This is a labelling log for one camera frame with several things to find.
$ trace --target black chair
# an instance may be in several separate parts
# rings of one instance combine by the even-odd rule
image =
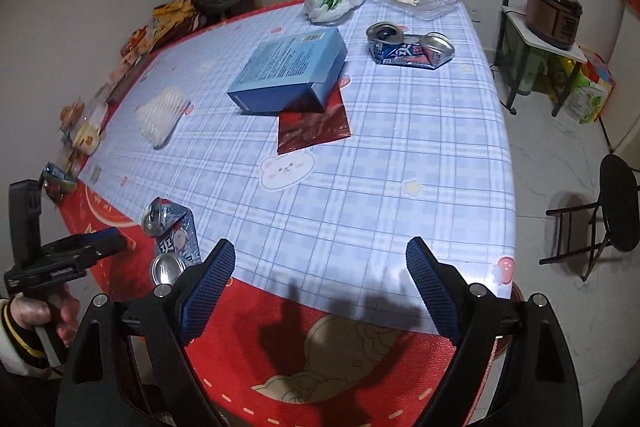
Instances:
[[[582,276],[582,281],[586,281],[593,270],[595,262],[605,248],[613,246],[622,252],[632,251],[640,242],[638,190],[640,190],[640,186],[636,181],[636,177],[624,160],[613,154],[604,156],[600,163],[600,195],[598,201],[546,211],[547,216],[559,216],[558,246],[555,255],[547,259],[540,259],[539,263],[561,263],[570,257],[589,252],[587,271]],[[593,209],[593,215],[589,221],[591,226],[591,245],[560,253],[563,243],[563,217],[566,214],[569,215],[569,230],[566,240],[567,249],[569,249],[573,213],[579,210],[589,210],[590,208]],[[600,208],[602,208],[602,219],[606,233],[603,240],[596,244],[596,216]]]

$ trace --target rice cooker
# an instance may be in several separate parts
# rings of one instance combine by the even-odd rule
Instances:
[[[578,0],[527,0],[526,23],[533,34],[562,50],[575,42],[582,5]]]

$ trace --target blue gripper pad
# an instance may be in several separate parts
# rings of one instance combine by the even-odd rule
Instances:
[[[202,265],[204,272],[190,294],[182,301],[180,310],[179,339],[186,346],[201,336],[216,307],[226,282],[236,268],[236,249],[226,240],[220,239]]]
[[[438,333],[456,345],[462,338],[458,307],[437,272],[438,261],[420,237],[406,245],[406,267]]]

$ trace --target red foil packet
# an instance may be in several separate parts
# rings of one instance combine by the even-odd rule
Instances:
[[[278,154],[351,136],[339,82],[329,94],[324,112],[281,112],[278,117]]]

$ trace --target table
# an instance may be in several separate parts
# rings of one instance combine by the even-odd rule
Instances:
[[[529,60],[529,52],[530,49],[535,48],[537,50],[541,50],[546,53],[550,53],[553,55],[557,55],[559,57],[565,57],[575,62],[575,66],[570,73],[566,84],[564,85],[564,89],[561,93],[558,94],[558,101],[556,105],[554,105],[553,111],[551,112],[552,116],[557,116],[560,108],[566,101],[567,97],[571,93],[571,86],[574,84],[574,80],[578,76],[578,72],[580,71],[580,67],[583,64],[587,63],[587,58],[584,56],[582,50],[578,47],[578,44],[574,42],[574,44],[568,50],[562,50],[549,44],[548,42],[543,41],[539,36],[535,35],[529,28],[527,28],[527,24],[525,22],[525,17],[519,13],[517,10],[514,10],[511,7],[503,6],[502,7],[502,23],[500,24],[500,36],[498,37],[498,51],[496,51],[495,57],[495,65],[501,66],[502,60],[506,58],[506,56],[502,56],[502,41],[506,38],[505,34],[505,24],[506,20],[508,20],[513,27],[516,29],[518,35],[522,39],[526,46],[525,52],[520,57],[519,64],[517,66],[516,75],[514,78],[510,79],[509,84],[511,86],[511,91],[509,93],[509,98],[505,107],[510,111],[511,114],[516,114],[516,110],[513,108],[513,101],[516,98],[516,94],[518,93],[518,86],[520,85],[520,81],[524,74],[525,68],[527,66],[527,61]]]
[[[513,181],[497,93],[462,5],[425,22],[367,0],[340,26],[353,136],[282,156],[300,172],[266,187],[276,119],[239,115],[225,91],[259,41],[309,28],[300,11],[261,10],[161,52],[83,169],[79,210],[63,217],[73,232],[120,224],[133,253],[94,273],[128,298],[150,285],[152,243],[136,222],[156,196],[191,207],[203,254],[220,237],[236,245],[234,278],[188,354],[213,400],[238,416],[412,425],[453,348],[433,334],[406,242],[421,235],[468,282],[510,294]],[[379,20],[441,31],[456,57],[435,71],[377,66],[365,30]],[[151,151],[133,111],[175,83],[193,111]]]

